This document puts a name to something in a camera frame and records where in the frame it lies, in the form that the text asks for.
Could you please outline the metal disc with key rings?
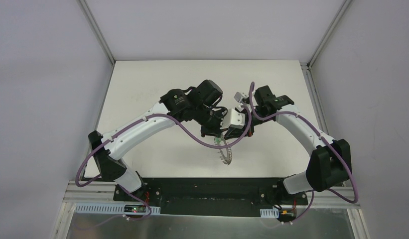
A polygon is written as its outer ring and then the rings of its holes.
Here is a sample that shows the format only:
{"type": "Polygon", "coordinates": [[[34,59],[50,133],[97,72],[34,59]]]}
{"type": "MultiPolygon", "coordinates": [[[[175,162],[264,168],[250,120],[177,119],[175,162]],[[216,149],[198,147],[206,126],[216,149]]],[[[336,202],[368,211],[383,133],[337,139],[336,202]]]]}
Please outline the metal disc with key rings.
{"type": "MultiPolygon", "coordinates": [[[[216,146],[226,146],[228,145],[228,143],[226,142],[226,140],[224,138],[220,138],[221,142],[220,144],[216,144],[216,146]]],[[[223,149],[219,149],[219,154],[220,154],[220,159],[221,161],[225,164],[225,165],[230,165],[232,163],[232,149],[231,147],[226,147],[223,149]]]]}

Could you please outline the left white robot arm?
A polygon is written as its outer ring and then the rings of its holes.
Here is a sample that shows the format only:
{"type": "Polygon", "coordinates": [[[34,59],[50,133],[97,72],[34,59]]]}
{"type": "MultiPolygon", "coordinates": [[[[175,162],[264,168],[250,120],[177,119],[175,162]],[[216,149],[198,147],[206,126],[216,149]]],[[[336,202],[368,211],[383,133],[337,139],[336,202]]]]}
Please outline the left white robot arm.
{"type": "Polygon", "coordinates": [[[96,130],[89,133],[99,178],[122,185],[132,201],[140,201],[145,195],[144,183],[138,172],[126,166],[123,156],[177,122],[194,120],[206,132],[219,135],[222,110],[214,108],[222,96],[223,91],[217,84],[204,80],[197,87],[169,90],[147,112],[117,129],[104,134],[96,130]]]}

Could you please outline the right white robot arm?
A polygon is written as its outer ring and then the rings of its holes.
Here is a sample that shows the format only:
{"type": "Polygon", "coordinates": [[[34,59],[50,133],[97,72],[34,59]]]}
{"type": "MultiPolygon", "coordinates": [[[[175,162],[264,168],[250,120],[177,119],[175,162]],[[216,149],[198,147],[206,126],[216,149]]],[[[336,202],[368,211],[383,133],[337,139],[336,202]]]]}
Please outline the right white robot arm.
{"type": "Polygon", "coordinates": [[[246,110],[229,109],[220,124],[221,129],[227,130],[224,138],[238,138],[243,133],[251,136],[255,126],[274,121],[288,130],[310,157],[305,171],[277,184],[275,195],[280,203],[290,203],[297,193],[322,192],[350,179],[351,150],[346,140],[335,140],[317,129],[301,114],[293,100],[286,95],[275,96],[269,86],[252,89],[251,93],[253,101],[248,95],[236,93],[236,101],[244,103],[251,115],[246,110]]]}

